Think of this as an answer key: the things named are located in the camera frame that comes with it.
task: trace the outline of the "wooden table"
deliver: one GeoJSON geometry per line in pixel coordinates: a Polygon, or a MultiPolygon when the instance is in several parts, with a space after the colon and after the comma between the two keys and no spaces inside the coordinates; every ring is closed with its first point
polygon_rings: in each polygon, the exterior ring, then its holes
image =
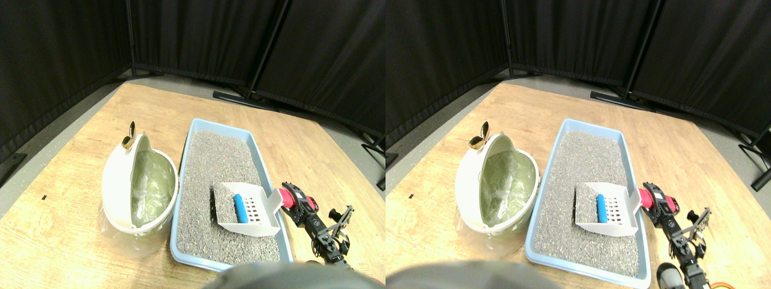
{"type": "MultiPolygon", "coordinates": [[[[455,174],[466,145],[485,121],[490,132],[503,130],[514,145],[532,154],[543,176],[544,167],[566,118],[622,131],[638,186],[652,182],[675,197],[682,213],[712,208],[704,232],[707,251],[699,263],[711,282],[736,288],[771,287],[771,220],[747,187],[689,121],[655,113],[576,99],[522,86],[500,84],[424,157],[386,198],[385,235],[399,240],[389,248],[388,274],[417,264],[480,259],[459,244],[453,228],[455,174]]],[[[668,256],[668,242],[646,218],[651,271],[668,256]]],[[[564,287],[613,287],[598,279],[530,263],[520,248],[506,260],[535,266],[564,287]]]]}
{"type": "MultiPolygon", "coordinates": [[[[201,287],[214,279],[213,271],[177,263],[168,245],[144,260],[123,258],[104,245],[96,229],[102,169],[128,124],[135,121],[153,148],[179,167],[196,117],[251,131],[273,186],[291,181],[301,187],[316,199],[327,224],[334,223],[326,218],[331,208],[353,205],[346,260],[358,272],[384,280],[378,252],[385,202],[316,122],[123,84],[0,220],[0,287],[201,287]]],[[[304,230],[291,221],[287,228],[296,261],[323,263],[304,230]]]]}

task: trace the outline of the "litter scoop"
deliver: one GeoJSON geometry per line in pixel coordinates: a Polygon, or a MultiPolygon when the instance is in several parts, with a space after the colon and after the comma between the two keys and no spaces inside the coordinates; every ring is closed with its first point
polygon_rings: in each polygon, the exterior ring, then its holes
{"type": "Polygon", "coordinates": [[[274,190],[271,196],[265,195],[262,187],[250,183],[222,183],[235,194],[234,210],[238,223],[225,223],[221,217],[227,212],[217,210],[217,223],[225,230],[252,237],[274,236],[281,229],[276,219],[276,211],[283,204],[281,193],[274,190]]]}
{"type": "Polygon", "coordinates": [[[576,189],[575,224],[592,233],[613,237],[632,236],[637,233],[635,214],[640,209],[640,194],[630,193],[627,187],[613,183],[579,183],[586,184],[596,194],[598,217],[595,222],[586,222],[586,218],[579,217],[579,210],[586,210],[579,202],[579,189],[576,189]]]}

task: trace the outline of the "stand base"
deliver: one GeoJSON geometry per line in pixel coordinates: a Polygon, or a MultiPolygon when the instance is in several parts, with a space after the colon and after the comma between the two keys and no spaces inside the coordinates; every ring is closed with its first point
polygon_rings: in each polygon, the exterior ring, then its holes
{"type": "Polygon", "coordinates": [[[5,160],[5,162],[0,163],[0,187],[2,187],[5,181],[11,176],[11,173],[13,173],[13,170],[15,170],[25,158],[27,158],[26,153],[14,153],[5,160]]]}
{"type": "MultiPolygon", "coordinates": [[[[393,164],[393,162],[396,160],[396,157],[399,156],[398,153],[387,153],[387,152],[384,152],[382,150],[379,150],[377,147],[370,146],[370,145],[364,144],[364,143],[362,144],[362,147],[364,148],[364,150],[372,150],[372,151],[375,151],[376,153],[379,153],[379,154],[381,154],[381,155],[383,155],[385,157],[385,167],[383,167],[384,170],[388,170],[388,167],[391,166],[393,164]]],[[[381,191],[385,191],[386,190],[386,176],[385,175],[382,178],[380,178],[380,180],[378,180],[377,186],[378,186],[378,189],[380,189],[381,191]]]]}
{"type": "Polygon", "coordinates": [[[618,96],[609,96],[607,94],[599,93],[599,92],[591,92],[591,98],[593,99],[599,99],[605,102],[612,102],[615,104],[618,104],[619,106],[626,106],[630,107],[632,109],[640,109],[644,111],[649,111],[651,113],[655,113],[656,109],[653,108],[653,106],[646,106],[644,104],[635,102],[631,99],[623,99],[618,96]]]}
{"type": "MultiPolygon", "coordinates": [[[[750,152],[753,152],[765,160],[771,160],[771,156],[765,153],[761,153],[760,151],[757,151],[752,147],[739,145],[739,148],[745,151],[748,150],[750,152]]],[[[763,174],[760,175],[760,177],[757,178],[754,182],[752,182],[752,184],[750,184],[749,186],[752,187],[752,189],[757,192],[757,191],[760,191],[760,189],[762,189],[770,180],[771,180],[771,170],[766,170],[766,172],[763,172],[763,174]]]]}
{"type": "Polygon", "coordinates": [[[148,77],[155,77],[155,76],[162,76],[162,75],[163,75],[163,73],[148,72],[148,73],[145,73],[145,74],[136,75],[135,77],[131,77],[131,76],[116,77],[115,79],[113,79],[113,81],[108,82],[107,84],[112,84],[112,83],[116,83],[116,82],[126,82],[126,81],[134,80],[134,79],[146,79],[148,77]]]}
{"type": "Polygon", "coordinates": [[[524,79],[524,78],[528,78],[528,77],[542,76],[542,75],[543,74],[540,74],[540,73],[528,72],[528,73],[523,73],[523,74],[517,74],[515,76],[490,77],[486,81],[480,83],[480,85],[488,84],[488,83],[494,83],[494,82],[502,82],[502,81],[507,81],[507,80],[514,80],[514,79],[524,79]]]}
{"type": "Polygon", "coordinates": [[[259,102],[256,99],[245,99],[245,98],[240,97],[240,96],[232,96],[232,95],[229,95],[227,93],[222,93],[222,92],[217,92],[217,91],[212,93],[212,96],[215,99],[222,99],[222,100],[226,100],[228,102],[238,103],[238,104],[240,104],[242,106],[249,106],[249,107],[254,107],[256,109],[265,109],[265,110],[270,110],[270,111],[278,112],[278,108],[277,107],[269,105],[267,103],[259,102]]]}

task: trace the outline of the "clear plastic bag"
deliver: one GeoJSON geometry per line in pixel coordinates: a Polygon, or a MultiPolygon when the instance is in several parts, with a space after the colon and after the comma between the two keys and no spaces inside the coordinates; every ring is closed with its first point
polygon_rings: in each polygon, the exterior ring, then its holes
{"type": "Polygon", "coordinates": [[[532,207],[525,213],[522,220],[514,222],[510,227],[500,232],[484,234],[472,230],[460,217],[460,211],[455,208],[455,231],[460,242],[473,248],[485,258],[503,258],[522,247],[527,236],[527,226],[530,224],[532,207]]]}
{"type": "Polygon", "coordinates": [[[173,167],[152,150],[136,153],[131,180],[131,221],[142,227],[163,214],[174,192],[173,167]]]}
{"type": "Polygon", "coordinates": [[[519,213],[533,193],[535,178],[530,159],[516,150],[490,156],[480,176],[482,221],[492,227],[519,213]]]}
{"type": "Polygon", "coordinates": [[[110,247],[113,251],[124,257],[139,259],[155,253],[166,243],[166,240],[169,240],[172,216],[173,214],[170,213],[157,227],[145,233],[127,234],[109,223],[100,203],[96,226],[107,247],[110,247]]]}

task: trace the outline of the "black backdrop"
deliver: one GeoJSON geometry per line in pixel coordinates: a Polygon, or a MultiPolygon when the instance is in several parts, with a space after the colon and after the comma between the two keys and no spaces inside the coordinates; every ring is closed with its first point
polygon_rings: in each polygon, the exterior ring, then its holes
{"type": "MultiPolygon", "coordinates": [[[[136,67],[248,86],[280,0],[133,0],[136,67]]],[[[622,86],[654,2],[506,1],[513,67],[622,86]]],[[[771,6],[669,0],[634,93],[751,136],[771,121],[771,6]]],[[[388,148],[507,67],[500,2],[294,1],[262,95],[388,148]]],[[[130,64],[124,1],[0,3],[0,160],[130,64]]]]}
{"type": "Polygon", "coordinates": [[[257,93],[382,135],[382,7],[293,1],[257,93]]]}
{"type": "Polygon", "coordinates": [[[124,1],[0,2],[0,162],[130,67],[124,1]]]}
{"type": "Polygon", "coordinates": [[[136,67],[249,86],[278,0],[132,0],[136,67]]]}
{"type": "Polygon", "coordinates": [[[388,148],[507,65],[498,1],[387,1],[388,148]]]}
{"type": "Polygon", "coordinates": [[[768,1],[668,0],[636,95],[757,136],[771,121],[768,1]]]}
{"type": "Polygon", "coordinates": [[[512,66],[626,86],[655,1],[507,0],[512,66]]]}

